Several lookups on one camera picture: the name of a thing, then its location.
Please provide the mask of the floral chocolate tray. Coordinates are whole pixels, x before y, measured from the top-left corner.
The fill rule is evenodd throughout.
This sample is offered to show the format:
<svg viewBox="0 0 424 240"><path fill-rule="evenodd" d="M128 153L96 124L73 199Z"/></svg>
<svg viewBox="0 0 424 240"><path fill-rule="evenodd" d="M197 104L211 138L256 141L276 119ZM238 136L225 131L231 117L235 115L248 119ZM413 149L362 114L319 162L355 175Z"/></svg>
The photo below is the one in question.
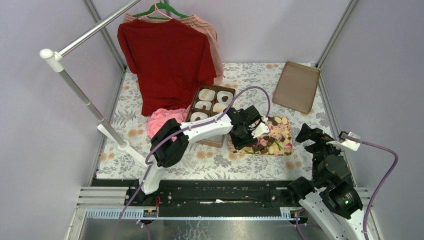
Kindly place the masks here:
<svg viewBox="0 0 424 240"><path fill-rule="evenodd" d="M270 132L257 138L256 144L251 144L237 150L231 137L228 149L231 153L240 155L290 156L294 152L290 120L286 116L270 116L266 122Z"/></svg>

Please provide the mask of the gold chocolate box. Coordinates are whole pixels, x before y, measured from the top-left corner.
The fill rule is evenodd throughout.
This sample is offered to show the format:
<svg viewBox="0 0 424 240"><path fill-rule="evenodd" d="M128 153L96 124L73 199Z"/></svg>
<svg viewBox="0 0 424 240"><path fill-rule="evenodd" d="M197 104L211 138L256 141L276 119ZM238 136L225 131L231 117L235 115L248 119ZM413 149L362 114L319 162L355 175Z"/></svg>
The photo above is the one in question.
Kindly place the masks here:
<svg viewBox="0 0 424 240"><path fill-rule="evenodd" d="M220 114L234 99L236 90L234 88L206 85L195 93L188 113L186 122L204 120Z"/></svg>

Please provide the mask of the pink cloth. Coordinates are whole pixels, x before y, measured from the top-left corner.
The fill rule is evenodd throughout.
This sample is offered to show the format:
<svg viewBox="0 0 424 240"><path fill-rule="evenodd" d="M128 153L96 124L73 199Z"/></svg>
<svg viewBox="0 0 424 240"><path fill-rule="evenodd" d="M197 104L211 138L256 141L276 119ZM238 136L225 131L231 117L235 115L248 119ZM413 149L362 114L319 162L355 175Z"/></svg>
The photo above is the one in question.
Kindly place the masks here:
<svg viewBox="0 0 424 240"><path fill-rule="evenodd" d="M187 108L174 110L159 108L158 110L154 111L146 120L147 135L152 139L168 120L175 119L177 123L184 122L188 116L190 108L191 105L189 105Z"/></svg>

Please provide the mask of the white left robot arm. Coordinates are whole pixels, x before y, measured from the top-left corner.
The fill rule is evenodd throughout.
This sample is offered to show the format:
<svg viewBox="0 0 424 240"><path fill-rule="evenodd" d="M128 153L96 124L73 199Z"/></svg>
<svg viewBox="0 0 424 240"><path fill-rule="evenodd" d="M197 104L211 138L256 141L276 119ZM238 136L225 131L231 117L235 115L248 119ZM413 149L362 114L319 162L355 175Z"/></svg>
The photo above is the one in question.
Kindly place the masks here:
<svg viewBox="0 0 424 240"><path fill-rule="evenodd" d="M150 141L150 152L145 158L147 169L138 180L136 199L144 206L154 202L167 168L182 159L189 145L229 134L233 146L239 150L256 144L260 136L270 132L267 120L254 106L247 109L229 107L222 113L194 122L168 120Z"/></svg>

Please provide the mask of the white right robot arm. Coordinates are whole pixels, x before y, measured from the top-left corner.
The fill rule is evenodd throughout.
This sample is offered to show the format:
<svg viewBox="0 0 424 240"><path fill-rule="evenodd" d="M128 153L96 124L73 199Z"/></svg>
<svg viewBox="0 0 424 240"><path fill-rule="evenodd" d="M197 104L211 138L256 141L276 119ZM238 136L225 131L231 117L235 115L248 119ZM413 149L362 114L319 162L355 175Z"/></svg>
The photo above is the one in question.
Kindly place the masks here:
<svg viewBox="0 0 424 240"><path fill-rule="evenodd" d="M287 201L312 216L331 240L363 240L365 216L359 193L350 182L352 173L344 151L357 151L360 141L353 132L342 131L339 140L322 129L304 123L295 140L312 141L305 150L312 154L312 179L299 177L287 186Z"/></svg>

